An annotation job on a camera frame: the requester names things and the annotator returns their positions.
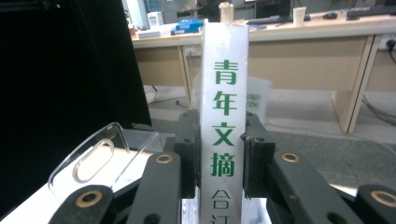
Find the wall outlet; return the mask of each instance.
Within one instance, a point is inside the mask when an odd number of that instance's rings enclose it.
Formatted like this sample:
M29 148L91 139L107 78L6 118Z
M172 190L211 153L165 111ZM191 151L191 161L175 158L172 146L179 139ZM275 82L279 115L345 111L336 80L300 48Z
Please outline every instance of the wall outlet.
M200 45L186 45L184 46L184 54L186 56L201 56L202 48Z
M382 35L381 41L379 42L378 49L388 49L387 42L391 39L396 41L396 34Z

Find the office desk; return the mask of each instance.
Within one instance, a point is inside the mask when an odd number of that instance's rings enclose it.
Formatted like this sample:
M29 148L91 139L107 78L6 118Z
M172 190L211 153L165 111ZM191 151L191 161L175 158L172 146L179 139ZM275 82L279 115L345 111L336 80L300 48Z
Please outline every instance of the office desk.
M353 132L366 87L396 91L390 72L394 64L384 60L385 51L377 50L381 35L396 34L396 17L346 21L341 13L326 21L323 14L312 15L299 28L288 23L251 31L248 73L271 80L276 89L332 91L342 131ZM134 39L143 82L183 85L190 100L192 81L201 72L199 53L191 53L199 51L201 42L200 34Z

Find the book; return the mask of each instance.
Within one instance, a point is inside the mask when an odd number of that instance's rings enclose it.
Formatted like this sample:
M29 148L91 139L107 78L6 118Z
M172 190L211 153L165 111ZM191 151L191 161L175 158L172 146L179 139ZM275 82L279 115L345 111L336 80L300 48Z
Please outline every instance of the book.
M146 39L146 38L155 38L161 37L164 35L170 35L172 28L175 27L175 24L165 24L159 27L155 27L146 31L137 31L137 36L139 39Z
M248 35L246 25L204 27L200 223L242 223Z
M178 30L177 28L174 28L171 30L171 35L184 35L184 34L193 34L193 33L199 33L201 31L201 27L192 27L188 29L182 29Z
M191 29L191 28L199 28L204 26L203 21L199 21L196 19L192 20L181 20L177 25L176 29L177 30L186 30L186 29Z

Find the computer monitor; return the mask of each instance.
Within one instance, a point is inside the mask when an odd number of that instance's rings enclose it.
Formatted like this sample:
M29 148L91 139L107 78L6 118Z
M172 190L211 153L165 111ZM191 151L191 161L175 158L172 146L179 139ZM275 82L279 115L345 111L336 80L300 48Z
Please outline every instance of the computer monitor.
M150 125L121 0L0 2L0 217L83 140Z
M290 16L290 0L246 0L246 2L255 2L256 19L273 16L286 19Z

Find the cup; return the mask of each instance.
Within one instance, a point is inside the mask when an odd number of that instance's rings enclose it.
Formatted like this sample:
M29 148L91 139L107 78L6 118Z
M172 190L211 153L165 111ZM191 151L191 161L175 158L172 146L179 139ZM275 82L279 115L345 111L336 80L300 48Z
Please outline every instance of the cup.
M303 26L306 7L295 7L293 9L293 25L294 27Z

